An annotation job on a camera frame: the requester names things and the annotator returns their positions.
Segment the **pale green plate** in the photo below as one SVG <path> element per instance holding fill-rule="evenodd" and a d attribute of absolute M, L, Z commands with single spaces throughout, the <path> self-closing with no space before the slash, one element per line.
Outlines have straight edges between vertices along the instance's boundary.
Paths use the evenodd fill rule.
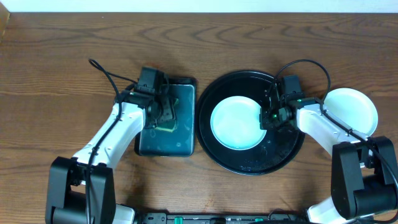
<path fill-rule="evenodd" d="M 260 128 L 261 106 L 245 96 L 230 96 L 221 100 L 210 118 L 211 131 L 216 140 L 235 151 L 257 146 L 267 131 Z"/>

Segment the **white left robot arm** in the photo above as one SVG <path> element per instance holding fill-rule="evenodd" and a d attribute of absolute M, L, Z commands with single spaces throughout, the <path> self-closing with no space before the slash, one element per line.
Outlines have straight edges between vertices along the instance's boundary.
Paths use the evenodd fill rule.
<path fill-rule="evenodd" d="M 178 99 L 125 90 L 104 125 L 71 158 L 57 157 L 49 170 L 46 223 L 133 223 L 133 208 L 116 203 L 113 170 L 145 128 L 176 119 Z"/>

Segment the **round black tray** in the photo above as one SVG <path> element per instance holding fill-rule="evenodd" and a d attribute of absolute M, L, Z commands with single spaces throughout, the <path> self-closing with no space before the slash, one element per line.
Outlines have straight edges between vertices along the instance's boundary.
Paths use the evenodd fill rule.
<path fill-rule="evenodd" d="M 265 138 L 245 151 L 224 147 L 211 131 L 211 113 L 221 100 L 245 96 L 262 106 L 273 82 L 269 73 L 238 70 L 217 78 L 201 94 L 195 115 L 197 138 L 207 155 L 221 167 L 242 175 L 263 175 L 281 169 L 299 152 L 305 134 L 291 126 L 266 130 Z"/>

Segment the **white plate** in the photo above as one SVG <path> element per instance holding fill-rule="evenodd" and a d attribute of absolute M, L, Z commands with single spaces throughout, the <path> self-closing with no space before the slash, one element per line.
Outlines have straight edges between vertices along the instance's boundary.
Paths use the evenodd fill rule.
<path fill-rule="evenodd" d="M 374 103 L 362 92 L 352 88 L 338 88 L 327 94 L 327 109 L 353 129 L 371 136 L 378 124 Z"/>

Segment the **green yellow sponge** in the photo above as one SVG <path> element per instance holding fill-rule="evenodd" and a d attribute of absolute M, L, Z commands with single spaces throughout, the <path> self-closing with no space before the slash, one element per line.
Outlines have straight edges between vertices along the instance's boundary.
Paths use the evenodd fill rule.
<path fill-rule="evenodd" d="M 160 98 L 161 113 L 156 119 L 155 129 L 160 131 L 174 132 L 177 128 L 177 115 L 175 107 L 179 100 L 172 96 L 162 96 Z"/>

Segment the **black rectangular water tray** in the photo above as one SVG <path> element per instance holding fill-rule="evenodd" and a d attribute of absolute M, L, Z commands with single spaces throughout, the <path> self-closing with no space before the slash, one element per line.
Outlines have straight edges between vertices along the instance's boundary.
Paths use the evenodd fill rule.
<path fill-rule="evenodd" d="M 176 119 L 167 123 L 171 130 L 144 129 L 137 136 L 134 150 L 140 156 L 188 157 L 195 147 L 196 80 L 171 78 L 167 96 L 176 100 Z"/>

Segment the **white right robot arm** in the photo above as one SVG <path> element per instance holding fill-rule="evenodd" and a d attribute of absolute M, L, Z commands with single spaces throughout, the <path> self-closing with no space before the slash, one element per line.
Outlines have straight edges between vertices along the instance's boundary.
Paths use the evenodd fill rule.
<path fill-rule="evenodd" d="M 397 161 L 393 143 L 372 138 L 329 112 L 318 98 L 302 92 L 267 91 L 261 129 L 292 126 L 311 136 L 332 157 L 331 195 L 307 210 L 314 223 L 375 223 L 373 215 L 397 209 Z"/>

